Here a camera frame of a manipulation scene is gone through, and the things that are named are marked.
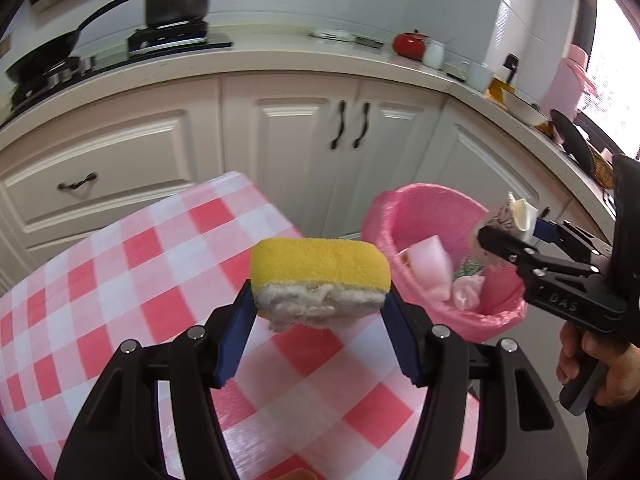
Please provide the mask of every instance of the red kettle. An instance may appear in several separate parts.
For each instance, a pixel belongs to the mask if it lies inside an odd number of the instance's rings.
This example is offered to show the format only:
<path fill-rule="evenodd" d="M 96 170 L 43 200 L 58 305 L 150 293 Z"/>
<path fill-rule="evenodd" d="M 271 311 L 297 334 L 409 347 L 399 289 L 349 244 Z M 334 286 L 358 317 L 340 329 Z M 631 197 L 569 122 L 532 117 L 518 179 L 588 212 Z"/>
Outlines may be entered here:
<path fill-rule="evenodd" d="M 417 28 L 413 32 L 398 34 L 393 42 L 394 52 L 399 56 L 422 61 L 427 39 L 428 36 L 420 34 Z"/>

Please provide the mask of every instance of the black cabinet handle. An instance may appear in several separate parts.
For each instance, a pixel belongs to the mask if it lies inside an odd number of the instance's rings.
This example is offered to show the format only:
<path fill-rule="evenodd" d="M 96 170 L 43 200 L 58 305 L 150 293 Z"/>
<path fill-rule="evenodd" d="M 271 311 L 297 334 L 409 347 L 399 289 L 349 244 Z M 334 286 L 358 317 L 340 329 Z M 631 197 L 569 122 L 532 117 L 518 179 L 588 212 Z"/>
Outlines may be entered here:
<path fill-rule="evenodd" d="M 364 115 L 364 124 L 362 125 L 362 133 L 360 134 L 360 136 L 353 141 L 353 149 L 357 150 L 360 142 L 362 141 L 362 139 L 364 138 L 365 134 L 367 133 L 367 130 L 369 129 L 369 108 L 371 106 L 371 103 L 369 103 L 368 101 L 366 103 L 364 103 L 363 107 L 362 107 L 362 114 Z"/>
<path fill-rule="evenodd" d="M 91 182 L 92 180 L 96 180 L 97 178 L 97 173 L 89 173 L 83 180 L 74 182 L 73 184 L 64 184 L 63 182 L 61 182 L 60 184 L 58 184 L 58 189 L 60 191 L 65 189 L 78 189 L 80 186 L 82 186 L 82 184 L 86 184 L 87 182 Z"/>
<path fill-rule="evenodd" d="M 342 134 L 344 133 L 344 110 L 346 107 L 347 107 L 347 101 L 340 101 L 340 104 L 338 104 L 338 110 L 340 111 L 340 128 L 338 129 L 338 136 L 331 141 L 332 151 L 338 147 L 338 141 L 340 140 L 340 137 L 342 137 Z"/>

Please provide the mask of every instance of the white cabinet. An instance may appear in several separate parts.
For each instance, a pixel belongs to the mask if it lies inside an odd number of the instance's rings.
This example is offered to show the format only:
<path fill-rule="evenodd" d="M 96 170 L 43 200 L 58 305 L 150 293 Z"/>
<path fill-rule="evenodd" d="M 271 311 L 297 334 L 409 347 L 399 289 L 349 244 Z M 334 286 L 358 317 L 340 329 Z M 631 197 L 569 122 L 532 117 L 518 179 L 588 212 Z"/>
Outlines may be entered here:
<path fill-rule="evenodd" d="M 223 80 L 225 169 L 247 174 L 306 236 L 322 234 L 358 80 L 306 74 Z"/>
<path fill-rule="evenodd" d="M 479 113 L 449 98 L 415 175 L 457 189 L 492 210 L 509 191 L 555 219 L 570 197 L 525 148 Z"/>
<path fill-rule="evenodd" d="M 0 152 L 0 214 L 35 267 L 85 234 L 222 174 L 215 79 L 120 94 Z M 83 181 L 77 189 L 59 184 Z"/>
<path fill-rule="evenodd" d="M 0 296 L 32 270 L 19 247 L 9 227 L 0 219 Z"/>
<path fill-rule="evenodd" d="M 412 181 L 444 100 L 437 92 L 363 81 L 339 147 L 340 166 L 323 236 L 359 232 L 376 195 Z"/>

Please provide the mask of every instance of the white bowl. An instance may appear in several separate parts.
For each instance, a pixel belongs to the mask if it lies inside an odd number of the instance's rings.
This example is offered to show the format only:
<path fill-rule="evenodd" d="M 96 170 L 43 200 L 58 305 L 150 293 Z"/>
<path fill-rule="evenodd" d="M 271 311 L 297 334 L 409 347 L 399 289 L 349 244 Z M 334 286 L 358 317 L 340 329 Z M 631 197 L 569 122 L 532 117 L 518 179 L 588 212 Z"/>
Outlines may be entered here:
<path fill-rule="evenodd" d="M 506 89 L 502 89 L 502 100 L 509 113 L 527 126 L 539 126 L 549 119 L 526 101 Z"/>

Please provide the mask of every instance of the pink checkered tablecloth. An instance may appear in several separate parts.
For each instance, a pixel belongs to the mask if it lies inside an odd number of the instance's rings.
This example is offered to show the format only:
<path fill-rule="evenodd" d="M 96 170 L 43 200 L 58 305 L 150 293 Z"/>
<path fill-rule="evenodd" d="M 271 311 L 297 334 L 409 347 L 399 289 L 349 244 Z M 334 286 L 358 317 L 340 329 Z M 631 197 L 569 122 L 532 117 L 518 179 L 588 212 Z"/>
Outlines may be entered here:
<path fill-rule="evenodd" d="M 27 455 L 52 478 L 84 400 L 119 343 L 171 340 L 231 303 L 263 238 L 299 237 L 241 173 L 140 210 L 46 263 L 0 298 L 0 408 Z M 380 316 L 348 330 L 257 318 L 238 373 L 213 390 L 242 480 L 297 467 L 319 480 L 396 480 L 425 391 L 398 367 Z M 159 387 L 170 474 L 183 478 L 168 385 Z M 469 473 L 478 402 L 466 406 L 457 476 Z"/>

